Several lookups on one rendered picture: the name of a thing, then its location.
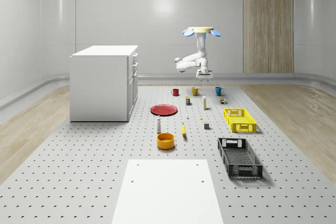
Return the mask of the red plate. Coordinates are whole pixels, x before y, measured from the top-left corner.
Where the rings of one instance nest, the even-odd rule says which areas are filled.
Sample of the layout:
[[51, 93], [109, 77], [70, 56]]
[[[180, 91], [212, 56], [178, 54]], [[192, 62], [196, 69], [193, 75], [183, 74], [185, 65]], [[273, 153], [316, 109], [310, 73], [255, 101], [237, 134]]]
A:
[[151, 107], [151, 113], [159, 116], [170, 116], [177, 112], [177, 107], [170, 104], [158, 104]]

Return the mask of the yellow basket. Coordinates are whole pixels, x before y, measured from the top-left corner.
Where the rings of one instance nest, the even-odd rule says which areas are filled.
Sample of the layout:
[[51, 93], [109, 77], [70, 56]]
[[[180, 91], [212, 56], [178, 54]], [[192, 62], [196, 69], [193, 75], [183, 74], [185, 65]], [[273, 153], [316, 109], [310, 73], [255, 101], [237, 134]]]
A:
[[256, 132], [256, 122], [246, 109], [224, 109], [224, 118], [232, 132]]

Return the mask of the dark grey basket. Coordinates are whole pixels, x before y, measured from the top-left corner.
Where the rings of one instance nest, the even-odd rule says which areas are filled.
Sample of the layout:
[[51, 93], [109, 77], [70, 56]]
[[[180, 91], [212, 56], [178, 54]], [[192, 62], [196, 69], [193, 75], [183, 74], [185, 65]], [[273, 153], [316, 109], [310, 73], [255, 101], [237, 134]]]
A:
[[246, 139], [219, 137], [217, 147], [228, 176], [262, 177], [263, 165]]

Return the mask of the white cabinet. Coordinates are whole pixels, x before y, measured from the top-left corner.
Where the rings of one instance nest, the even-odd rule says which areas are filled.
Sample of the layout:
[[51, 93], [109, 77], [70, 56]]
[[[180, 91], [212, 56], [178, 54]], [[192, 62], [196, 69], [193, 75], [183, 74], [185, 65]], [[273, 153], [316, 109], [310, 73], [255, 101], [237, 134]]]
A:
[[91, 46], [70, 56], [71, 121], [129, 121], [138, 95], [137, 48]]

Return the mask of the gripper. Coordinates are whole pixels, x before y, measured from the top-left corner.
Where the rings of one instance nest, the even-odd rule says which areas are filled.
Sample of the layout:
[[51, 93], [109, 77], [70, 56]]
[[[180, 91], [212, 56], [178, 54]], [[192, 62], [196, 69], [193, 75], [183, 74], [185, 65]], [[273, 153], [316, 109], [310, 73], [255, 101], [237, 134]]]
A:
[[204, 69], [198, 69], [196, 73], [196, 77], [200, 81], [209, 81], [212, 78], [212, 71], [211, 70], [204, 70]]

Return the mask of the yellow bowl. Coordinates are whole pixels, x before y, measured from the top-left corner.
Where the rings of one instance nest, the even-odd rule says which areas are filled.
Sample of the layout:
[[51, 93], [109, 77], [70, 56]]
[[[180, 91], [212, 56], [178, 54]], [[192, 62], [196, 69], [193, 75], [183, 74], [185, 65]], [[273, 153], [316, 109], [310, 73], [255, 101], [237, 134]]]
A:
[[169, 150], [175, 146], [174, 135], [171, 133], [160, 133], [157, 135], [157, 147], [162, 150]]

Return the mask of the white board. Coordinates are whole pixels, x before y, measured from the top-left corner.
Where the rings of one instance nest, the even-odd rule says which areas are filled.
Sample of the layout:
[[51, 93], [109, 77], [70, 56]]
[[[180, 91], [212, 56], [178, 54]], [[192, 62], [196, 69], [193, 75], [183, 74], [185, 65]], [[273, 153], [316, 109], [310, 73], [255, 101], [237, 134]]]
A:
[[112, 224], [223, 224], [207, 160], [129, 160]]

